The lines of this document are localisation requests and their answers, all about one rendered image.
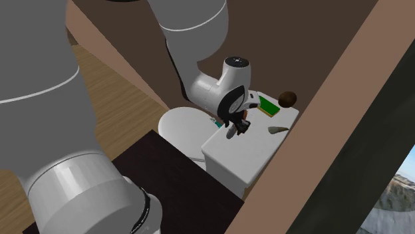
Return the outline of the white toilet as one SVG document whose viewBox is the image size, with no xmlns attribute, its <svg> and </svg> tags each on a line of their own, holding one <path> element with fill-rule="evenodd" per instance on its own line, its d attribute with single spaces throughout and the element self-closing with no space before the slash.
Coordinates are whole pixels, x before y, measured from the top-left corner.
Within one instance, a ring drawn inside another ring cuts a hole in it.
<svg viewBox="0 0 415 234">
<path fill-rule="evenodd" d="M 249 129 L 228 138 L 231 128 L 218 126 L 214 117 L 197 108 L 177 107 L 160 118 L 158 133 L 242 198 L 288 134 L 288 131 L 271 134 L 268 128 L 290 129 L 298 114 L 293 107 L 281 107 L 274 116 L 268 116 L 258 108 L 249 109 Z"/>
</svg>

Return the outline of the brown ball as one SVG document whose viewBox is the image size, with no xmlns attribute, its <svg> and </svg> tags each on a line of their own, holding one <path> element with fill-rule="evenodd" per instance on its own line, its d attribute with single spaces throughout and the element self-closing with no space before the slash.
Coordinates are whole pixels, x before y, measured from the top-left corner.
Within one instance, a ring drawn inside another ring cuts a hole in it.
<svg viewBox="0 0 415 234">
<path fill-rule="evenodd" d="M 297 95 L 292 91 L 286 91 L 279 95 L 278 104 L 283 108 L 292 107 L 297 101 Z"/>
</svg>

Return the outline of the green flat box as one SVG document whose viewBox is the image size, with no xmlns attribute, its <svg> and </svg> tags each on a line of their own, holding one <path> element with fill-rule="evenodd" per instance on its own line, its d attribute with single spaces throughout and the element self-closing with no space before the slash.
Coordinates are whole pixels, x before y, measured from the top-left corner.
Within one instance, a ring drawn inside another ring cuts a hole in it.
<svg viewBox="0 0 415 234">
<path fill-rule="evenodd" d="M 268 99 L 259 96 L 260 105 L 257 107 L 260 111 L 264 114 L 268 115 L 269 117 L 273 117 L 280 111 L 280 107 L 276 106 L 274 103 L 269 101 Z"/>
</svg>

